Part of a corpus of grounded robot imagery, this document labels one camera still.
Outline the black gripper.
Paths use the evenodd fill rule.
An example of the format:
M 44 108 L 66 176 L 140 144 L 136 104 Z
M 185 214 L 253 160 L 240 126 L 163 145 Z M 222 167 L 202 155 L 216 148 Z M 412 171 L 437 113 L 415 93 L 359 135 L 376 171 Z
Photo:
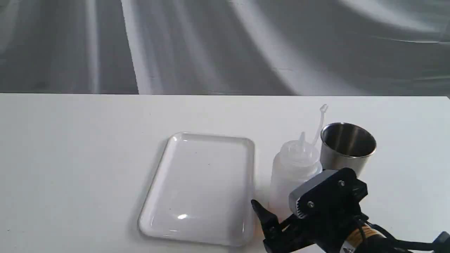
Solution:
M 368 253 L 369 226 L 359 203 L 367 184 L 351 168 L 324 170 L 288 196 L 292 214 L 283 221 L 251 200 L 269 253 L 293 253 L 312 245 L 325 253 Z

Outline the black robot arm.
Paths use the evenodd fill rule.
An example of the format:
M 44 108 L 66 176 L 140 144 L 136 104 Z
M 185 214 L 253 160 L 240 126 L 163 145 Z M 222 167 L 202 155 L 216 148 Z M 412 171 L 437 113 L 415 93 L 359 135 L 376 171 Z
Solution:
M 324 170 L 288 196 L 291 215 L 284 221 L 251 200 L 264 234 L 268 253 L 292 253 L 317 245 L 325 253 L 448 253 L 449 233 L 441 232 L 432 243 L 396 239 L 381 226 L 370 223 L 360 207 L 367 184 L 351 168 Z

